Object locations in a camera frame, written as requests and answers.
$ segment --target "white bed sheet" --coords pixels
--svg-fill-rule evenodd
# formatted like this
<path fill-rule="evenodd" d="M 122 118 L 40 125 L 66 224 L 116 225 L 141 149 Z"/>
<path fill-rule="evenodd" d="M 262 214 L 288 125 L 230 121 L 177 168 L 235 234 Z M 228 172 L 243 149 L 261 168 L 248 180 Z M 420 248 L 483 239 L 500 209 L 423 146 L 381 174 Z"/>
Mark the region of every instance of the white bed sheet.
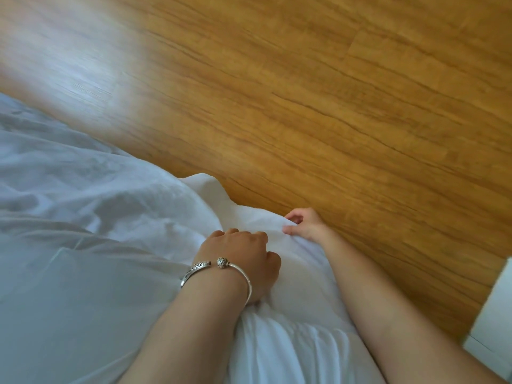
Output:
<path fill-rule="evenodd" d="M 384 383 L 321 248 L 286 223 L 0 96 L 0 381 L 114 382 L 205 237 L 237 227 L 283 264 L 241 316 L 226 382 Z"/>

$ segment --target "adult hand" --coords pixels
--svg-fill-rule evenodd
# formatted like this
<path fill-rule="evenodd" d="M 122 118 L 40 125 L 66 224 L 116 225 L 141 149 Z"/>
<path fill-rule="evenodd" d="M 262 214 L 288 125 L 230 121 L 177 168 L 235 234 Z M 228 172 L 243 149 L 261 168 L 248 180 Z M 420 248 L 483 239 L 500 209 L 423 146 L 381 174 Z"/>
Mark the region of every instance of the adult hand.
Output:
<path fill-rule="evenodd" d="M 277 253 L 267 252 L 267 243 L 268 236 L 265 232 L 250 233 L 229 229 L 224 233 L 217 230 L 201 245 L 195 255 L 194 264 L 211 261 L 216 267 L 218 258 L 227 258 L 230 263 L 238 265 L 247 274 L 253 286 L 249 303 L 255 303 L 270 292 L 281 268 L 281 258 Z M 239 271 L 231 267 L 229 269 L 232 274 L 238 274 L 243 278 Z"/>
<path fill-rule="evenodd" d="M 316 243 L 320 241 L 323 233 L 331 231 L 331 228 L 325 224 L 320 215 L 311 207 L 293 209 L 285 215 L 285 218 L 295 222 L 297 225 L 283 226 L 283 233 L 297 235 Z"/>

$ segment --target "wooden floor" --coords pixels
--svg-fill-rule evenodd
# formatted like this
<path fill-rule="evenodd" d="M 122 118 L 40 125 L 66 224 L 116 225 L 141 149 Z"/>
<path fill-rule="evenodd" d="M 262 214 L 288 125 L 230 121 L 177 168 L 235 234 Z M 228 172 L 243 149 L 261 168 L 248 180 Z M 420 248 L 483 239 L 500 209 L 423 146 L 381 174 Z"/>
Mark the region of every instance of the wooden floor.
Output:
<path fill-rule="evenodd" d="M 512 248 L 512 0 L 0 0 L 0 90 L 314 206 L 450 335 Z"/>

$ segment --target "silver bangle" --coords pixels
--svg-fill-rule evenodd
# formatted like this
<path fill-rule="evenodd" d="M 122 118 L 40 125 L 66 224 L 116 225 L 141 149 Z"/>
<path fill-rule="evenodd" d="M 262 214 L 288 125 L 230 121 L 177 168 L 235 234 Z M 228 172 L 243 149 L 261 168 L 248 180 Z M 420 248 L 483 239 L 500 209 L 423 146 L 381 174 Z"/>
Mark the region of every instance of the silver bangle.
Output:
<path fill-rule="evenodd" d="M 189 280 L 193 274 L 201 271 L 202 269 L 209 268 L 209 267 L 211 267 L 210 261 L 203 261 L 203 262 L 194 264 L 187 271 L 185 276 L 183 276 L 183 278 L 181 280 L 181 288 L 183 288 L 183 286 L 185 285 L 187 280 Z M 248 286 L 248 290 L 249 290 L 249 292 L 247 294 L 247 300 L 245 301 L 245 305 L 247 305 L 249 303 L 249 300 L 251 299 L 252 294 L 253 294 L 253 285 L 251 284 L 251 281 L 249 280 L 249 277 L 244 272 L 244 270 L 242 268 L 240 268 L 238 265 L 230 263 L 229 260 L 227 260 L 227 258 L 218 258 L 217 259 L 217 267 L 219 267 L 220 269 L 224 269 L 227 267 L 233 267 L 234 269 L 239 271 L 245 277 L 245 279 L 247 280 L 247 286 Z"/>

